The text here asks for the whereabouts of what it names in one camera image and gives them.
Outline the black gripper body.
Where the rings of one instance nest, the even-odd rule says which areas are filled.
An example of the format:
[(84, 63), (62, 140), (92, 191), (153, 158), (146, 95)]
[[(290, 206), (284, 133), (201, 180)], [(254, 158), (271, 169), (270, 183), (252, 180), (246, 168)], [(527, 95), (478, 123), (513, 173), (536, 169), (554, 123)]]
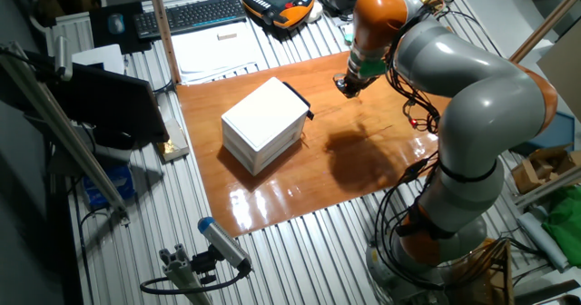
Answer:
[(345, 91), (360, 92), (379, 78), (379, 74), (366, 72), (362, 68), (350, 68), (345, 76)]

